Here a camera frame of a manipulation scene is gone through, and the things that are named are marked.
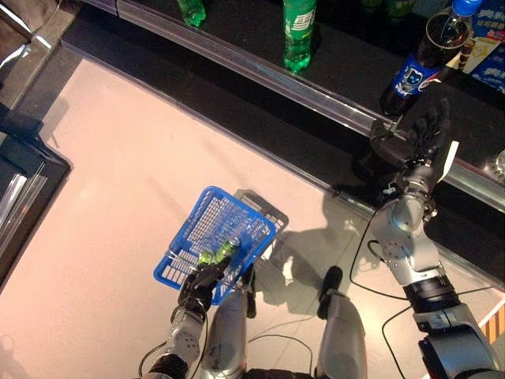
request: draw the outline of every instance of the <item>robotic arm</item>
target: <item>robotic arm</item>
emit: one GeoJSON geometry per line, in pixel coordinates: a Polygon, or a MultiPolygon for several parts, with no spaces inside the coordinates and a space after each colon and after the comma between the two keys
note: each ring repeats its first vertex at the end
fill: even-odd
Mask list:
{"type": "Polygon", "coordinates": [[[225,257],[218,264],[199,265],[186,278],[179,294],[179,306],[172,314],[172,326],[166,339],[165,351],[142,378],[186,378],[189,367],[200,355],[200,335],[211,306],[212,290],[217,280],[222,279],[230,260],[230,257],[225,257]]]}
{"type": "Polygon", "coordinates": [[[417,327],[428,333],[419,347],[431,378],[503,377],[494,351],[468,306],[459,301],[424,230],[425,222],[436,215],[432,189],[455,155],[455,143],[446,141],[449,127],[445,99],[403,135],[374,125],[372,148],[401,171],[395,178],[396,197],[375,213],[370,229],[410,300],[417,327]]]}

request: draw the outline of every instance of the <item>blue shopping basket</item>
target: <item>blue shopping basket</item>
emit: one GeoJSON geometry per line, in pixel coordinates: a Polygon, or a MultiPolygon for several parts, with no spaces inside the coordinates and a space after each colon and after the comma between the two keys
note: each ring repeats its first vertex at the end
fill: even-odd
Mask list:
{"type": "Polygon", "coordinates": [[[233,285],[275,237],[275,225],[242,201],[210,186],[200,195],[188,219],[156,266],[154,276],[179,290],[187,275],[196,269],[200,253],[215,252],[229,238],[240,240],[223,280],[216,286],[213,305],[230,293],[233,285]]]}

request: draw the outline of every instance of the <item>cola bottle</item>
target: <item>cola bottle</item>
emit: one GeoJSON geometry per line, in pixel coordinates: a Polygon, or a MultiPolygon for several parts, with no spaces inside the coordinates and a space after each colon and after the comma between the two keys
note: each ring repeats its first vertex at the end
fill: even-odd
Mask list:
{"type": "Polygon", "coordinates": [[[425,35],[380,97],[386,115],[405,114],[422,91],[471,37],[471,16],[482,0],[454,0],[451,7],[431,17],[425,35]]]}

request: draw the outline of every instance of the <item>blue label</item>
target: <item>blue label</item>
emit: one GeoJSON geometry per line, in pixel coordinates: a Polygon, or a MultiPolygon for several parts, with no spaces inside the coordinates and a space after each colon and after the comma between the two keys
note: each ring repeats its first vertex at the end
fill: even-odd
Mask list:
{"type": "Polygon", "coordinates": [[[410,54],[393,80],[393,88],[403,98],[419,95],[436,78],[441,69],[440,67],[427,69],[417,63],[413,55],[410,54]]]}

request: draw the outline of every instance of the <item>white floor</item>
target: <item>white floor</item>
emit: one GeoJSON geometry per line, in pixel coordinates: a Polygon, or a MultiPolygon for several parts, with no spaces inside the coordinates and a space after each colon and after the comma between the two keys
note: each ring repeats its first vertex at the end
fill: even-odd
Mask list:
{"type": "MultiPolygon", "coordinates": [[[[44,123],[48,144],[74,168],[0,294],[1,379],[136,377],[140,357],[163,341],[177,298],[152,270],[208,185],[230,193],[254,190],[290,217],[282,246],[258,262],[262,291],[248,334],[304,320],[271,332],[304,340],[316,359],[324,328],[313,316],[317,288],[331,265],[348,273],[365,217],[87,61],[44,123]]],[[[446,265],[458,291],[485,285],[446,265]]],[[[403,295],[365,249],[357,266],[356,281],[403,295]]],[[[399,377],[380,328],[406,302],[371,294],[348,279],[342,289],[365,324],[368,377],[399,377]]],[[[462,299],[479,321],[503,294],[486,290],[462,299]]],[[[422,335],[411,312],[386,333],[406,377],[423,377],[422,335]]],[[[302,346],[281,339],[251,343],[248,357],[249,367],[306,372],[309,366],[302,346]]]]}

